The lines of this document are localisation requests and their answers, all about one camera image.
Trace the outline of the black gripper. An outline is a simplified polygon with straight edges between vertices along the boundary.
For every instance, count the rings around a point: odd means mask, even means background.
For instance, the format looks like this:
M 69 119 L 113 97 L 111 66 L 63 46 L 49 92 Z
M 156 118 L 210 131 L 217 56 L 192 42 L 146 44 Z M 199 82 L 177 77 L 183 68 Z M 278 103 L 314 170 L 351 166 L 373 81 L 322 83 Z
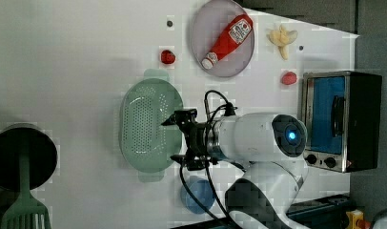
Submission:
M 177 114 L 172 114 L 161 125 L 172 126 L 178 125 L 180 122 L 181 117 Z M 186 167 L 188 171 L 193 171 L 195 166 L 205 166 L 206 161 L 211 158 L 207 151 L 205 140 L 207 124 L 182 121 L 179 129 L 184 134 L 187 151 L 185 155 L 171 156 L 171 160 L 182 167 Z

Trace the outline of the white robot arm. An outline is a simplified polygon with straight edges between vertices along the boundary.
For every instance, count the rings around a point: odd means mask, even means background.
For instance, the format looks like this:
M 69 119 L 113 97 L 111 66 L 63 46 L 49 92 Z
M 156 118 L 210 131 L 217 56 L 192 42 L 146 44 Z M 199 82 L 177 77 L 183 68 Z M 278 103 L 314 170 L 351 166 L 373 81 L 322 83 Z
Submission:
M 309 229 L 287 216 L 308 166 L 303 158 L 307 130 L 286 114 L 228 115 L 207 123 L 196 110 L 176 111 L 165 126 L 183 133 L 187 152 L 172 160 L 190 171 L 219 161 L 244 171 L 225 192 L 225 211 L 242 229 Z

